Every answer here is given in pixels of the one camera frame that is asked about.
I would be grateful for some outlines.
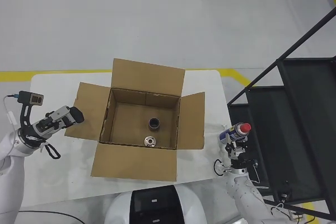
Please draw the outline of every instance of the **white table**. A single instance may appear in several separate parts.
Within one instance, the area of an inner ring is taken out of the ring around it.
[[[80,82],[110,86],[111,73],[34,76],[30,91],[43,94],[44,103],[33,107],[31,122],[63,105],[72,106]],[[50,158],[46,151],[26,158],[22,206],[216,178],[213,163],[220,157],[217,136],[224,125],[231,125],[220,74],[217,71],[186,71],[182,96],[197,92],[206,93],[205,145],[203,150],[178,151],[177,182],[92,178],[97,142],[65,137],[61,130],[48,140],[62,155],[59,160]]]

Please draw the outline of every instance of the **metal pipe fitting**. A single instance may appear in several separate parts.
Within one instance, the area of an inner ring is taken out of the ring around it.
[[[151,118],[148,122],[148,128],[152,131],[152,132],[156,132],[159,130],[160,127],[160,121],[158,118]]]
[[[144,139],[144,145],[148,147],[154,147],[156,146],[156,138],[153,136],[148,136]]]

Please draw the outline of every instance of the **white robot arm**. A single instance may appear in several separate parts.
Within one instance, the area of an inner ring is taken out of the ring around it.
[[[7,134],[0,143],[0,224],[13,224],[24,196],[24,160],[38,148],[45,147],[52,158],[60,154],[46,142],[54,133],[84,121],[82,113],[75,107],[63,106],[47,113],[42,120],[30,124],[33,105],[42,105],[43,96],[20,91],[18,98],[23,104],[20,116],[21,128]]]
[[[217,160],[214,164],[215,172],[218,170],[227,177],[228,195],[235,200],[238,211],[249,224],[292,223],[286,218],[272,215],[262,195],[249,179],[248,165],[258,165],[255,160],[246,158],[245,148],[250,129],[242,133],[236,128],[239,128],[239,124],[228,129],[226,133],[223,132],[226,138],[222,143],[227,144],[222,152],[223,162]],[[227,165],[227,158],[231,162],[230,166]]]

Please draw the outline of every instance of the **spray can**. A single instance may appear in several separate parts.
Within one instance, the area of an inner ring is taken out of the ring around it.
[[[237,123],[231,128],[223,131],[219,135],[219,140],[223,144],[243,140],[250,132],[251,125],[248,123]]]

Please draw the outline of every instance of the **cardboard box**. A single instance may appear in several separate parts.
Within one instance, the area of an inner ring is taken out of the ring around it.
[[[176,181],[177,150],[204,147],[204,92],[181,97],[184,69],[114,59],[111,87],[80,83],[85,121],[65,135],[97,140],[91,176]],[[160,130],[148,128],[151,118]],[[144,146],[154,136],[155,147]]]

